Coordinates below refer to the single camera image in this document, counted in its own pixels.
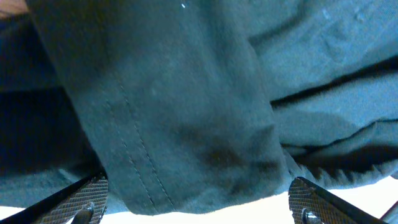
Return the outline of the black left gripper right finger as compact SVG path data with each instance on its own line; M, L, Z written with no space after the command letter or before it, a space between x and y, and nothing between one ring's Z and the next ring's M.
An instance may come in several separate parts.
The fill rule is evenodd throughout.
M295 178L288 191L295 224L385 224L331 192L303 178Z

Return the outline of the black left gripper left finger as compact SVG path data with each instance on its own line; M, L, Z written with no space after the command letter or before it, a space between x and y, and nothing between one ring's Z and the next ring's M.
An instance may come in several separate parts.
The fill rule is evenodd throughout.
M1 224L99 224L107 210L108 192L108 180L104 174L86 177L1 220Z

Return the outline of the black t-shirt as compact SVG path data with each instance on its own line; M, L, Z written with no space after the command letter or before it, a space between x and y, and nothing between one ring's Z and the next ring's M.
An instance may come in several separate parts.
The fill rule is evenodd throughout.
M1 205L104 170L209 213L397 172L396 1L27 1L1 19Z

